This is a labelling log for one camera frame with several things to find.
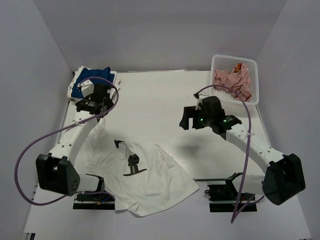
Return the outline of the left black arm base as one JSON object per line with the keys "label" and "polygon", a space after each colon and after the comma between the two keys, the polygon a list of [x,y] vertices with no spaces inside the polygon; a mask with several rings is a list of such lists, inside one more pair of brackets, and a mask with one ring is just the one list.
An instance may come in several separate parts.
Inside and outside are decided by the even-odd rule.
{"label": "left black arm base", "polygon": [[74,201],[74,210],[115,210],[115,197],[105,190],[105,181],[102,176],[85,174],[87,177],[98,179],[94,191],[77,192]]}

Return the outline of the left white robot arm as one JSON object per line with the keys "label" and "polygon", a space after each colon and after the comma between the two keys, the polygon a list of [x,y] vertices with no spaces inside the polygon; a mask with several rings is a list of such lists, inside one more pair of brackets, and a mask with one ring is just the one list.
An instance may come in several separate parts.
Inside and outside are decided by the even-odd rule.
{"label": "left white robot arm", "polygon": [[114,106],[111,88],[101,83],[94,85],[93,92],[75,104],[72,128],[65,131],[48,154],[37,157],[35,163],[41,189],[67,196],[89,194],[96,200],[105,196],[104,178],[92,173],[80,174],[74,164],[89,133]]}

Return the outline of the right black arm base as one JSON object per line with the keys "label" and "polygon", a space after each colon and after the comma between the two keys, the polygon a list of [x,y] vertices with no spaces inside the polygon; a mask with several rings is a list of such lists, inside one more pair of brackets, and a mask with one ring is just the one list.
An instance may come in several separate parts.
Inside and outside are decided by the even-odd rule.
{"label": "right black arm base", "polygon": [[204,194],[209,200],[209,209],[211,213],[232,213],[236,205],[238,183],[241,181],[242,173],[234,173],[227,178],[205,178],[201,182],[205,182],[207,189]]}

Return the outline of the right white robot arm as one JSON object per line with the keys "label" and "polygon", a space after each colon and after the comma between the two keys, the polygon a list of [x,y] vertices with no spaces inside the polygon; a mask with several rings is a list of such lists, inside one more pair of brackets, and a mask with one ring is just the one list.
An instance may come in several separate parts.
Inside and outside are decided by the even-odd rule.
{"label": "right white robot arm", "polygon": [[225,113],[216,96],[201,98],[195,106],[184,107],[179,125],[184,130],[211,128],[260,167],[263,175],[245,175],[244,180],[237,174],[227,178],[225,192],[229,198],[236,200],[245,192],[265,196],[279,206],[305,190],[300,158],[294,153],[286,155],[250,133],[240,119]]}

